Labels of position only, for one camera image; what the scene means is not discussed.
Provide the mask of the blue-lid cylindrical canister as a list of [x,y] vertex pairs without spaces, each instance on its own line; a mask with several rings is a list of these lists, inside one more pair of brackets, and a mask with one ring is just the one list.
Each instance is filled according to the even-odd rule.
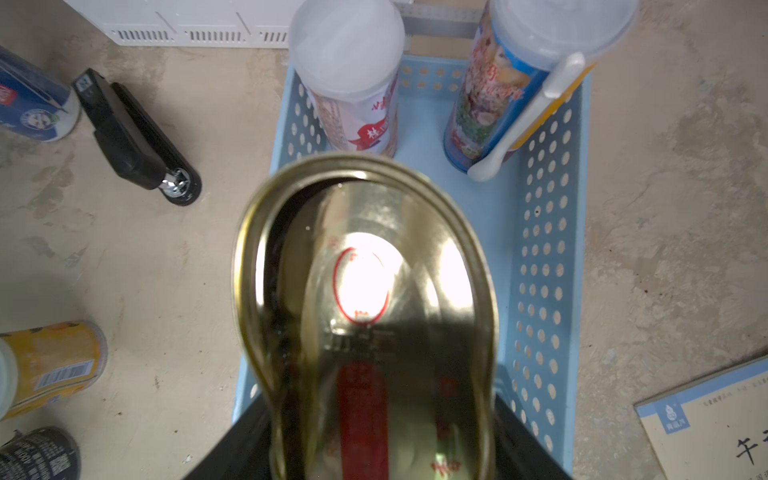
[[74,89],[1,48],[1,126],[40,142],[57,141],[75,127]]

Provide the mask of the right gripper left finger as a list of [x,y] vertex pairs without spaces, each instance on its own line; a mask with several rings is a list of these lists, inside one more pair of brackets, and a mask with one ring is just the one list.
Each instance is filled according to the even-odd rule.
[[186,480],[272,478],[271,416],[259,396]]

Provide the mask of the colourful can with spoon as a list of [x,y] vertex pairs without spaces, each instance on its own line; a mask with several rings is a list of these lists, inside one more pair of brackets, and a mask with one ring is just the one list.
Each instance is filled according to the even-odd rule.
[[636,1],[488,2],[444,133],[448,160],[493,178],[638,12]]

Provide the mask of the oval gold fish tin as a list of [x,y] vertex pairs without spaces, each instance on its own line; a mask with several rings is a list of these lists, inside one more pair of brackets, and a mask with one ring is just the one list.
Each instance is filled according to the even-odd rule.
[[427,176],[326,153],[246,207],[234,306],[276,479],[489,479],[499,319],[471,225]]

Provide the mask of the beige booklet blue edge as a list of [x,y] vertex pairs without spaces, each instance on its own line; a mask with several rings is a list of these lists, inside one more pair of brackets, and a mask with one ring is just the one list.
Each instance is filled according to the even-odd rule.
[[668,479],[767,477],[767,357],[641,401],[635,411]]

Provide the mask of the silver round pull-tab can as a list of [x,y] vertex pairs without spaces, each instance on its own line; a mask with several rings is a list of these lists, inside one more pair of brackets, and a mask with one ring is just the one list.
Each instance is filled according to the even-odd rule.
[[44,427],[15,436],[1,446],[1,478],[7,480],[78,480],[82,463],[72,436]]

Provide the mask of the black stapler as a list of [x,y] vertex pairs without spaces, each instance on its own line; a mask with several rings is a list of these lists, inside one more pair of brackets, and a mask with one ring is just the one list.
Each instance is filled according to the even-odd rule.
[[177,206],[199,198],[200,175],[125,85],[89,68],[72,86],[99,148],[120,178],[157,190]]

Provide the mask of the white file organizer box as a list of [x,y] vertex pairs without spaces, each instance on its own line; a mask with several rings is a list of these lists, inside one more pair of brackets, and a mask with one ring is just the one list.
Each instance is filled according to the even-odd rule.
[[300,0],[69,0],[121,46],[287,47]]

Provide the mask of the yellow can white lid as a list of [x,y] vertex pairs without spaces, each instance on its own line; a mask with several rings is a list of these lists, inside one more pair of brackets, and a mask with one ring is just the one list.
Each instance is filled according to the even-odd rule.
[[30,413],[90,387],[107,358],[106,337],[91,321],[3,333],[1,418]]

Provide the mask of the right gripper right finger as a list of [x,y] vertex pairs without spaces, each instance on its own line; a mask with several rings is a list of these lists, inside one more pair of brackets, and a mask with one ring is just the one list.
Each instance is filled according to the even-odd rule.
[[500,395],[494,399],[495,466],[498,480],[571,480]]

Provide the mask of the pink can white lid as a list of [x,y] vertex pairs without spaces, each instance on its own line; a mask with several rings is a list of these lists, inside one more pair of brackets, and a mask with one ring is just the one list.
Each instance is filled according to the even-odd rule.
[[305,1],[289,27],[289,54],[330,145],[392,157],[405,47],[391,1]]

